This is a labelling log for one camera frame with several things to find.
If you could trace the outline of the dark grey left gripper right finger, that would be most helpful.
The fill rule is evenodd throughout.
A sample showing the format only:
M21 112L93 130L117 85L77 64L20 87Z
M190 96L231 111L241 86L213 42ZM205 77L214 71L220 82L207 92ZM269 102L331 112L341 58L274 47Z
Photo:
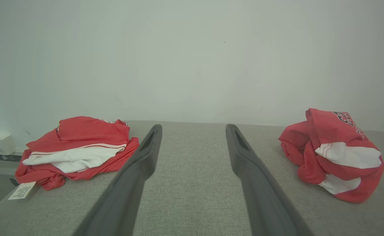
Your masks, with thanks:
M240 179L254 236L312 236L313 232L240 129L225 127L232 170Z

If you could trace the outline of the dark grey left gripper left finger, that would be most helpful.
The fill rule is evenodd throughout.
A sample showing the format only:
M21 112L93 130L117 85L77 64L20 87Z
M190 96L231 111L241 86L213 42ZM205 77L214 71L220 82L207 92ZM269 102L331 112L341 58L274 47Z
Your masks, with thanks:
M75 236L131 236L144 184L154 174L162 141L154 125L75 231Z

